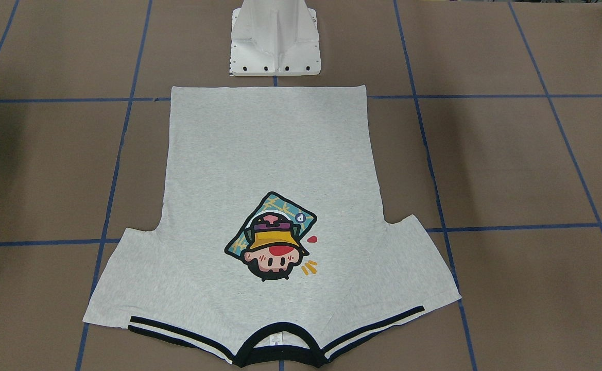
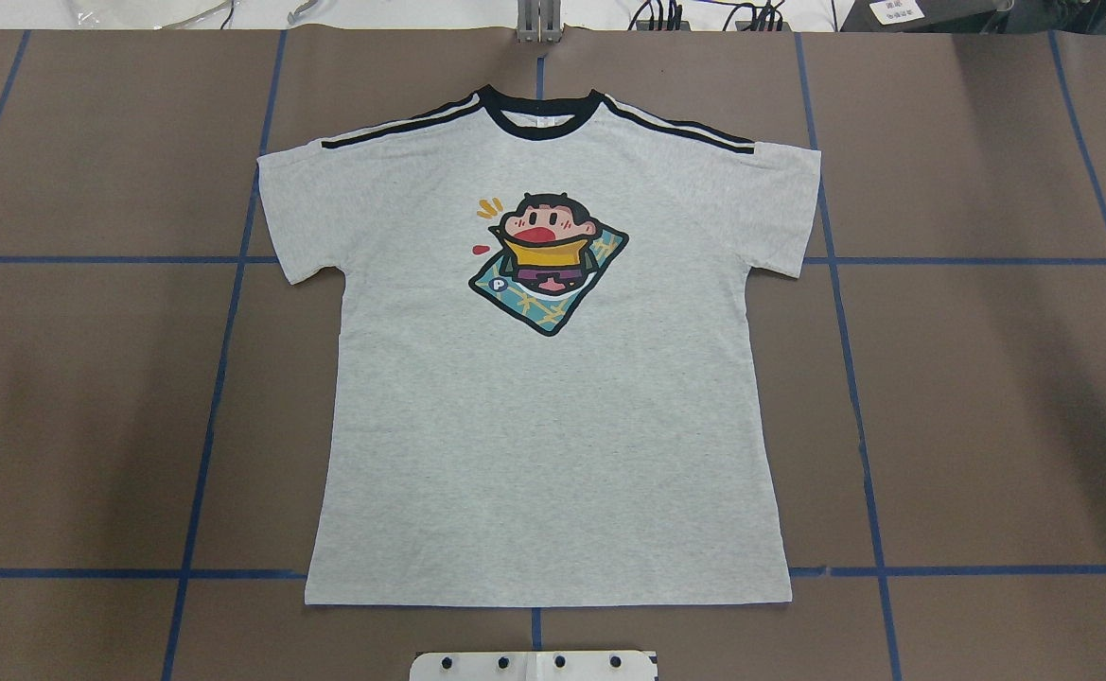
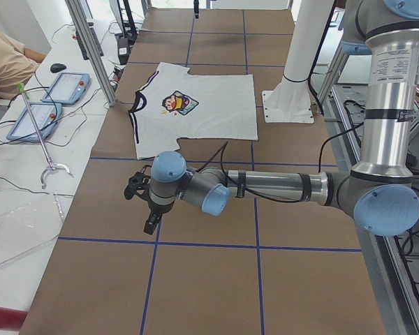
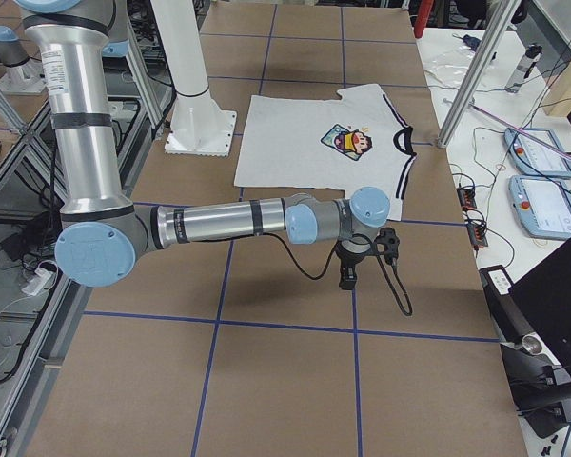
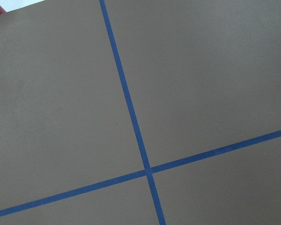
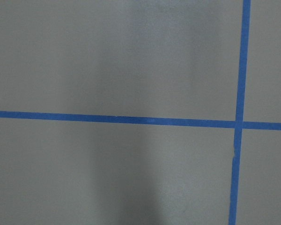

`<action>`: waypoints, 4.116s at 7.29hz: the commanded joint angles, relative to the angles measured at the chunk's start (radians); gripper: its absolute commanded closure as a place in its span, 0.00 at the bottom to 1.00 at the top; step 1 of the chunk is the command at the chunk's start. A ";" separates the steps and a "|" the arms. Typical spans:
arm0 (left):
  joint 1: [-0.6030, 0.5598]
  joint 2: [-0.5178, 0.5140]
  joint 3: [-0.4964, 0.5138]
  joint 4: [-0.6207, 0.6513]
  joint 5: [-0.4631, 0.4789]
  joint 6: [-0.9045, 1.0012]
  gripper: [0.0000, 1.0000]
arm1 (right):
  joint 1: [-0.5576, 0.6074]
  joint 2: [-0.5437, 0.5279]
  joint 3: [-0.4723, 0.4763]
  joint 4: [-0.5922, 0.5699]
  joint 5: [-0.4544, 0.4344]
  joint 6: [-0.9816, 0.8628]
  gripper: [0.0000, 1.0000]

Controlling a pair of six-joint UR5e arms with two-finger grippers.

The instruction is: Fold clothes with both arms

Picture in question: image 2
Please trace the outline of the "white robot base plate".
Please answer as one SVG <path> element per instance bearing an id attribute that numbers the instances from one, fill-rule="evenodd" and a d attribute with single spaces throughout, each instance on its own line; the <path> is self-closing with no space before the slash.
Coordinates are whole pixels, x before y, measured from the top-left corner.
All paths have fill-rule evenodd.
<path id="1" fill-rule="evenodd" d="M 655 652 L 638 650 L 419 654 L 410 680 L 658 680 Z"/>

